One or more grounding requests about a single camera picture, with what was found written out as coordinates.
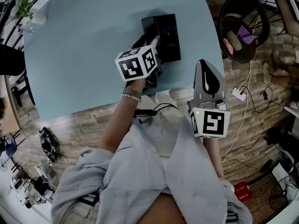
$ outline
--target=red box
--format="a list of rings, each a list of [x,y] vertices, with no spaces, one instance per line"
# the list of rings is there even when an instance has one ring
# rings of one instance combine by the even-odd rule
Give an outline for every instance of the red box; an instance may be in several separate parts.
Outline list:
[[[235,195],[242,203],[247,203],[252,199],[252,192],[246,182],[241,182],[235,187]]]

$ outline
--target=bracelet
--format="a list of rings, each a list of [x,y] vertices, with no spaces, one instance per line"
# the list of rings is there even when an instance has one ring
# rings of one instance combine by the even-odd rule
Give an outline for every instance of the bracelet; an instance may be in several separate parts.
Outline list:
[[[123,94],[121,94],[121,96],[123,96],[123,97],[128,97],[128,98],[131,98],[131,99],[134,99],[134,100],[136,100],[136,101],[138,101],[138,102],[141,101],[141,99],[138,99],[136,96],[133,96],[133,95],[128,95],[128,94],[123,93]]]
[[[141,93],[139,93],[137,91],[134,91],[134,90],[131,90],[129,88],[122,88],[121,96],[134,99],[138,102],[141,101]]]

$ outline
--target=black fan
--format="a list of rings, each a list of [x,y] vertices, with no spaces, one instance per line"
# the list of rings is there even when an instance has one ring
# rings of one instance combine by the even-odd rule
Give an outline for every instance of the black fan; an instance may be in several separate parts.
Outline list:
[[[274,211],[281,211],[294,200],[298,189],[294,187],[289,176],[279,180],[270,193],[269,205]]]

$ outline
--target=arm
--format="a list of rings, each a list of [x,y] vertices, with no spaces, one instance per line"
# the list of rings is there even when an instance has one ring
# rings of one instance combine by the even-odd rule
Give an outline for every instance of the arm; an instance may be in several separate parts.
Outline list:
[[[129,89],[142,92],[145,86],[145,79],[135,80]],[[133,115],[138,102],[128,97],[122,97],[110,118],[101,138],[98,148],[115,153],[121,141],[129,131]]]
[[[204,138],[203,144],[210,156],[214,169],[218,177],[224,177],[223,166],[221,162],[218,139]]]

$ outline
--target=power strip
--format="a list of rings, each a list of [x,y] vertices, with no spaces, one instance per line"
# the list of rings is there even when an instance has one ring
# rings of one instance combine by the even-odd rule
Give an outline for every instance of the power strip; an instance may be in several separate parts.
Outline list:
[[[247,97],[247,94],[243,93],[241,90],[239,90],[236,87],[232,90],[232,94],[233,96],[236,96],[241,101],[244,101]]]

